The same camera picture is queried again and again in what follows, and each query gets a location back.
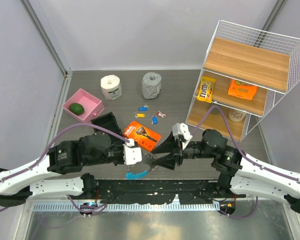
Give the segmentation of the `metal key organizer blue handle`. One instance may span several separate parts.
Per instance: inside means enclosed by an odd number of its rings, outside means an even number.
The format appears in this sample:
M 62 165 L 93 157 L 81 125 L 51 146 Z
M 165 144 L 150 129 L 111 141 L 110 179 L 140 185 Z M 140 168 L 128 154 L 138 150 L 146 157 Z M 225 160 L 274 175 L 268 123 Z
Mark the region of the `metal key organizer blue handle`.
M 125 178 L 127 180 L 140 180 L 145 178 L 148 173 L 152 172 L 156 166 L 152 163 L 159 158 L 158 154 L 146 153 L 142 156 L 142 161 L 129 165 Z

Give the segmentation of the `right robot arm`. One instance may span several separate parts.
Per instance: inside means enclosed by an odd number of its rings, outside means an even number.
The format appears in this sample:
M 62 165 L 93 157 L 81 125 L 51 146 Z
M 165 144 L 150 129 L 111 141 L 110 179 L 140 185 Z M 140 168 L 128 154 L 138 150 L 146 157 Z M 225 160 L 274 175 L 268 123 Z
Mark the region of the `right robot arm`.
M 227 144 L 227 138 L 214 129 L 205 130 L 201 141 L 192 141 L 189 132 L 170 133 L 152 150 L 162 154 L 153 166 L 175 169 L 183 160 L 212 159 L 219 173 L 216 191 L 222 197 L 251 195 L 288 205 L 300 214 L 300 173 L 263 162 Z

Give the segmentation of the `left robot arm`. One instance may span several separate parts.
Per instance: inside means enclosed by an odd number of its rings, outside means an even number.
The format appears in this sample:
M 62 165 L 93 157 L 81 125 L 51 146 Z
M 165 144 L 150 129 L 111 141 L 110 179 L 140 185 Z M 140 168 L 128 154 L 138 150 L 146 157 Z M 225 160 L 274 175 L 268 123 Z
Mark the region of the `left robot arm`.
M 125 141 L 104 132 L 62 141 L 50 148 L 42 160 L 36 159 L 15 169 L 0 168 L 0 206 L 22 205 L 26 200 L 70 195 L 74 199 L 94 198 L 98 186 L 93 175 L 61 179 L 79 173 L 83 167 L 124 164 Z

